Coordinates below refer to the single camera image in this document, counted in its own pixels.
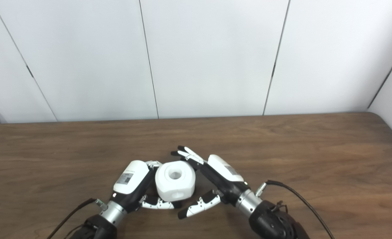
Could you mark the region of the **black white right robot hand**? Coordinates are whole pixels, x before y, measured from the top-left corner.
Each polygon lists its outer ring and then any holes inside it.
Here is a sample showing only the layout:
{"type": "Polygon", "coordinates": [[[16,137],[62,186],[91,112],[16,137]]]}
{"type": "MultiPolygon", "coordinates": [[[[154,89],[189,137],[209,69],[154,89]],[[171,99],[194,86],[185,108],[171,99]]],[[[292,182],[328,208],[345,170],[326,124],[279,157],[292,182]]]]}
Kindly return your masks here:
{"type": "Polygon", "coordinates": [[[239,208],[250,191],[243,177],[220,156],[211,154],[204,160],[190,148],[179,145],[171,155],[179,156],[190,164],[193,169],[208,179],[215,190],[210,190],[188,207],[178,212],[179,219],[185,219],[208,210],[220,202],[239,208]]]}

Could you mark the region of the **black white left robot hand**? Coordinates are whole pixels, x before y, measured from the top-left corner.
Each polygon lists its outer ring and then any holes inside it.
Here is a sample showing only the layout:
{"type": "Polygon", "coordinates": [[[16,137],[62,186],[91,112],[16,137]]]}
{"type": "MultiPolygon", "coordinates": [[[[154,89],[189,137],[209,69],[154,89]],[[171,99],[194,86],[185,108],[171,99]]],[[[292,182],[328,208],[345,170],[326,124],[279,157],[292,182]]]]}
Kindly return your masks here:
{"type": "Polygon", "coordinates": [[[126,213],[141,207],[155,210],[181,208],[181,201],[165,201],[159,196],[147,194],[147,190],[155,184],[155,173],[161,165],[158,161],[132,161],[115,182],[110,200],[126,213]]]}

